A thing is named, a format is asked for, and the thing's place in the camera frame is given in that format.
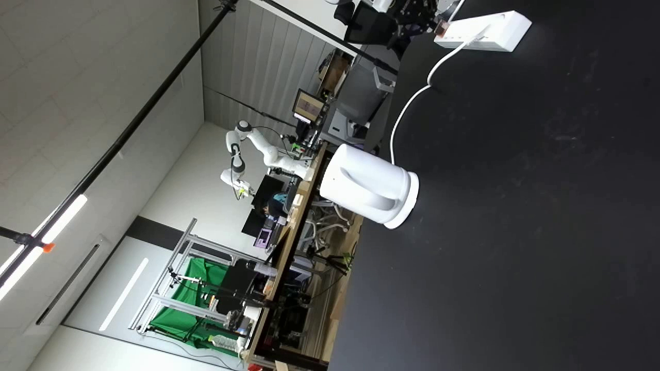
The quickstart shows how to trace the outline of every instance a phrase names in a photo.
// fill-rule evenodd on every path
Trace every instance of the white cable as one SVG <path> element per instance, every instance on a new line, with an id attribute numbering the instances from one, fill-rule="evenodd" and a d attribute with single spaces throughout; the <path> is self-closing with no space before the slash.
<path id="1" fill-rule="evenodd" d="M 399 114 L 399 117 L 397 118 L 397 121 L 394 123 L 394 127 L 392 128 L 392 134 L 389 137 L 389 157 L 390 157 L 390 161 L 392 162 L 392 165 L 395 164 L 394 163 L 394 134 L 397 132 L 397 127 L 399 126 L 399 121 L 403 117 L 403 114 L 404 114 L 404 112 L 406 112 L 406 109 L 408 108 L 408 106 L 410 106 L 410 104 L 413 102 L 413 100 L 415 98 L 417 98 L 417 96 L 419 94 L 422 94 L 423 91 L 425 91 L 426 89 L 431 87 L 431 78 L 433 77 L 433 74 L 436 73 L 436 71 L 438 70 L 438 67 L 440 67 L 440 65 L 442 63 L 445 63 L 445 61 L 447 61 L 449 58 L 453 57 L 456 53 L 461 51 L 461 49 L 465 48 L 469 44 L 472 44 L 476 39 L 483 36 L 483 34 L 486 32 L 486 30 L 488 30 L 488 27 L 490 27 L 490 24 L 487 25 L 486 27 L 484 27 L 483 30 L 481 30 L 479 33 L 475 34 L 472 38 L 469 38 L 468 40 L 465 40 L 461 45 L 457 46 L 454 50 L 450 51 L 444 57 L 442 57 L 435 64 L 435 66 L 433 66 L 433 68 L 431 68 L 431 72 L 428 73 L 428 76 L 426 77 L 426 86 L 421 88 L 420 90 L 418 90 L 416 93 L 414 93 L 411 96 L 411 98 L 408 100 L 406 105 L 403 106 L 403 109 L 401 110 L 401 113 Z"/>

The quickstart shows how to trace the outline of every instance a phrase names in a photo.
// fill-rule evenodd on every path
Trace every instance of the computer screen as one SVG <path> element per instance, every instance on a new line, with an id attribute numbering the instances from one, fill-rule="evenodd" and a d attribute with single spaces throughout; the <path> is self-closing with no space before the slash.
<path id="1" fill-rule="evenodd" d="M 316 121 L 316 119 L 321 114 L 325 102 L 306 92 L 305 90 L 298 89 L 298 94 L 296 95 L 296 101 L 293 105 L 293 114 L 296 118 L 304 118 L 311 122 Z"/>

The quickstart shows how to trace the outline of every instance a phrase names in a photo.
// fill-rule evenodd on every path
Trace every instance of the wall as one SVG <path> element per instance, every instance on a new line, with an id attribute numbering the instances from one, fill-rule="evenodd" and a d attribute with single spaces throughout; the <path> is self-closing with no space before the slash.
<path id="1" fill-rule="evenodd" d="M 325 4 L 322 0 L 310 3 Z M 215 12 L 215 0 L 200 0 L 200 23 L 205 28 Z M 226 129 L 246 119 L 254 126 L 268 126 L 282 134 L 293 127 L 264 118 L 222 92 L 295 125 L 291 109 L 299 88 L 316 92 L 317 68 L 334 47 L 277 15 L 249 1 L 236 5 L 202 48 L 204 113 L 207 121 Z M 277 134 L 264 129 L 274 145 Z"/>
<path id="2" fill-rule="evenodd" d="M 180 346 L 185 347 L 185 350 L 183 350 L 177 345 L 161 340 L 163 337 L 155 333 L 148 333 L 147 336 L 142 336 L 136 331 L 128 329 L 138 307 L 142 304 L 142 300 L 149 292 L 151 285 L 161 273 L 171 255 L 171 250 L 131 237 L 125 237 L 63 324 L 76 329 L 105 335 L 113 339 L 176 354 L 184 358 L 195 359 L 191 354 L 195 356 L 208 356 L 197 358 L 197 360 L 217 366 L 223 366 L 222 362 L 231 366 L 236 365 L 239 363 L 236 357 L 210 349 L 195 349 L 189 345 L 179 343 Z M 136 268 L 144 258 L 148 259 L 148 263 L 140 277 L 133 285 L 131 291 L 129 291 L 123 304 L 119 307 L 119 310 L 105 331 L 99 331 L 99 327 L 121 295 L 126 283 L 129 282 Z M 185 270 L 187 263 L 184 262 L 183 266 Z M 165 289 L 166 283 L 163 284 L 161 290 Z M 175 289 L 170 289 L 168 296 L 171 296 Z"/>
<path id="3" fill-rule="evenodd" d="M 31 232 L 48 216 L 198 37 L 198 20 L 193 1 L 0 2 L 0 225 Z M 55 251 L 0 302 L 0 370 L 25 370 L 48 340 L 52 327 L 30 325 L 97 235 L 119 241 L 203 122 L 201 92 L 196 57 L 89 189 Z M 1 239 L 0 262 L 15 248 Z"/>
<path id="4" fill-rule="evenodd" d="M 263 259 L 264 251 L 252 246 L 254 237 L 241 233 L 251 199 L 237 201 L 232 188 L 220 180 L 230 164 L 226 133 L 211 123 L 202 125 L 140 215 L 178 230 L 197 218 L 194 234 Z M 246 163 L 243 179 L 257 189 L 266 174 L 263 155 L 249 141 L 241 144 L 241 155 Z"/>
<path id="5" fill-rule="evenodd" d="M 304 23 L 284 14 L 282 11 L 275 9 L 272 5 L 268 5 L 262 0 L 250 0 L 253 3 L 263 7 L 267 11 L 277 15 L 278 17 L 283 18 L 287 22 L 291 22 L 301 29 L 309 32 L 310 34 L 321 38 L 321 40 L 331 44 L 336 48 L 343 49 L 344 51 L 355 55 L 354 52 L 344 48 L 340 43 L 333 41 L 329 37 L 323 35 L 322 33 L 315 31 L 311 27 L 305 25 Z M 357 5 L 361 0 L 353 0 Z M 314 23 L 315 25 L 321 27 L 322 29 L 330 32 L 332 35 L 344 39 L 344 33 L 346 33 L 346 26 L 335 19 L 335 9 L 336 5 L 332 5 L 325 0 L 276 0 L 276 2 L 290 11 L 293 11 L 297 15 L 305 18 L 306 20 Z"/>
<path id="6" fill-rule="evenodd" d="M 63 326 L 57 328 L 52 339 L 30 371 L 218 370 L 210 364 Z"/>

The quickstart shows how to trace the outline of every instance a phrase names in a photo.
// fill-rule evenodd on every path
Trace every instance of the wooden table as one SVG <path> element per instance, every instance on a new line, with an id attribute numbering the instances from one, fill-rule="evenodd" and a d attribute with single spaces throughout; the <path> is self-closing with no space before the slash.
<path id="1" fill-rule="evenodd" d="M 298 203 L 298 205 L 291 206 L 291 210 L 289 211 L 289 217 L 290 217 L 289 222 L 286 224 L 286 226 L 284 226 L 284 229 L 280 234 L 281 238 L 286 238 L 286 244 L 282 249 L 282 253 L 280 254 L 279 260 L 275 263 L 275 268 L 277 269 L 277 277 L 275 277 L 275 283 L 273 284 L 273 289 L 266 296 L 266 300 L 275 300 L 277 298 L 277 295 L 279 294 L 280 291 L 279 288 L 281 286 L 281 283 L 283 282 L 282 278 L 286 275 L 286 272 L 289 270 L 289 267 L 291 265 L 292 255 L 296 250 L 295 247 L 298 245 L 298 241 L 302 233 L 302 227 L 305 224 L 307 210 L 310 205 L 310 200 L 312 199 L 312 192 L 315 186 L 317 185 L 317 183 L 321 179 L 319 177 L 320 168 L 321 168 L 321 163 L 323 162 L 323 157 L 326 154 L 326 149 L 327 149 L 327 142 L 323 143 L 321 149 L 319 150 L 318 154 L 316 155 L 316 157 L 312 161 L 312 164 L 310 165 L 310 167 L 313 169 L 312 178 L 310 180 L 305 180 L 303 182 L 300 182 L 300 184 L 298 185 L 297 195 L 300 195 L 300 202 Z M 273 355 L 272 351 L 264 353 L 264 352 L 259 352 L 259 350 L 257 349 L 261 342 L 261 337 L 265 333 L 265 330 L 267 329 L 267 324 L 271 316 L 272 313 L 270 309 L 268 308 L 262 309 L 261 316 L 259 317 L 259 321 L 257 322 L 257 329 L 254 335 L 252 335 L 252 342 L 248 354 L 246 356 L 246 361 L 258 362 L 258 360 L 255 360 L 255 355 L 261 355 L 261 356 Z"/>

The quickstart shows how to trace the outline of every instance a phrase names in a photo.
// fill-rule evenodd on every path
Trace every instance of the desk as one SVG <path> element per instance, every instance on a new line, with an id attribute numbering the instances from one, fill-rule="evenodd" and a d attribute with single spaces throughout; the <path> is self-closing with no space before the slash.
<path id="1" fill-rule="evenodd" d="M 275 300 L 277 298 L 277 295 L 279 294 L 280 291 L 279 288 L 281 287 L 281 283 L 283 283 L 282 278 L 288 271 L 288 268 L 293 259 L 293 253 L 295 252 L 296 246 L 298 245 L 298 240 L 300 239 L 300 234 L 302 232 L 302 226 L 305 224 L 306 213 L 308 206 L 310 204 L 310 200 L 312 198 L 314 186 L 318 184 L 318 181 L 321 179 L 319 177 L 319 173 L 320 173 L 321 164 L 323 162 L 323 157 L 325 156 L 326 153 L 326 149 L 327 149 L 327 143 L 323 143 L 321 149 L 316 155 L 316 158 L 312 161 L 312 164 L 310 165 L 310 167 L 313 168 L 314 170 L 312 179 L 308 181 L 300 182 L 300 184 L 298 185 L 298 194 L 301 195 L 300 204 L 298 206 L 294 205 L 291 208 L 291 210 L 289 210 L 290 220 L 286 224 L 286 226 L 284 226 L 283 231 L 280 234 L 280 236 L 286 238 L 286 244 L 282 249 L 282 253 L 280 254 L 278 261 L 275 263 L 275 268 L 277 269 L 277 277 L 275 277 L 273 290 L 266 297 L 266 300 Z M 263 342 L 262 335 L 264 335 L 266 332 L 266 326 L 269 321 L 269 314 L 270 314 L 270 309 L 268 308 L 262 309 L 261 316 L 259 318 L 259 321 L 257 322 L 257 327 L 256 327 L 257 329 L 255 330 L 255 333 L 252 336 L 252 339 L 254 339 L 254 341 L 252 341 L 251 347 L 249 348 L 249 352 L 246 357 L 247 362 L 258 362 L 258 360 L 254 359 L 255 355 L 266 356 L 267 358 L 270 358 L 273 361 L 279 360 L 277 358 L 278 351 L 272 351 L 269 349 L 265 349 L 265 347 L 260 346 L 260 344 Z"/>
<path id="2" fill-rule="evenodd" d="M 466 0 L 457 19 L 533 24 L 513 53 L 459 52 L 409 107 L 417 205 L 395 230 L 365 220 L 330 371 L 660 369 L 658 4 L 622 6 Z M 413 40 L 387 138 L 447 52 Z"/>

